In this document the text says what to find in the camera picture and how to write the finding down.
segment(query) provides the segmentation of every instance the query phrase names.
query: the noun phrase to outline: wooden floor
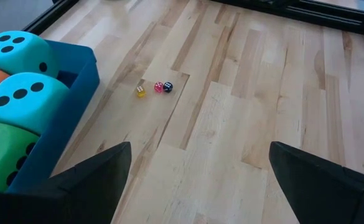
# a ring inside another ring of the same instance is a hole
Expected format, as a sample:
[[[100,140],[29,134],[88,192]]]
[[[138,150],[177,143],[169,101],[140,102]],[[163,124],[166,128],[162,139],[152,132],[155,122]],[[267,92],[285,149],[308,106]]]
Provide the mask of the wooden floor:
[[[113,223],[296,224],[271,141],[364,173],[361,35],[205,0],[81,0],[42,37],[93,48],[101,78],[54,174],[132,144]]]

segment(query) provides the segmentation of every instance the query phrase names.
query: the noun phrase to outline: blue bin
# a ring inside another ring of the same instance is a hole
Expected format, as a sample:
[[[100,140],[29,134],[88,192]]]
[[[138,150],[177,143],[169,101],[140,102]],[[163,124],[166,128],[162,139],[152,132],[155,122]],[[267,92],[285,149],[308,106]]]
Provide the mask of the blue bin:
[[[60,61],[57,79],[70,88],[70,93],[7,189],[10,193],[29,189],[50,177],[100,82],[92,49],[49,40],[47,42]]]

